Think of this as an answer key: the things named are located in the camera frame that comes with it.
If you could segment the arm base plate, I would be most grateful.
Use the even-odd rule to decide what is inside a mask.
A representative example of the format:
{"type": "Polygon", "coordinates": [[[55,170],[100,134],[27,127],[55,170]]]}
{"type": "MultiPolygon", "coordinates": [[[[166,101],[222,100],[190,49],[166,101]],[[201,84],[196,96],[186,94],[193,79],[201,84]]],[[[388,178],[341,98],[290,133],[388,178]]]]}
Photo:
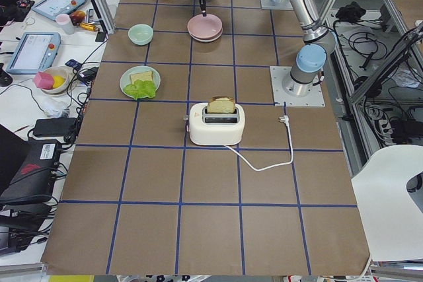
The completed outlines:
{"type": "Polygon", "coordinates": [[[276,106],[325,107],[321,85],[314,85],[318,76],[309,84],[299,84],[291,77],[291,67],[270,66],[270,79],[276,106]]]}
{"type": "Polygon", "coordinates": [[[261,7],[263,9],[274,9],[292,11],[293,7],[289,0],[282,0],[280,3],[271,3],[269,0],[260,0],[261,7]]]}

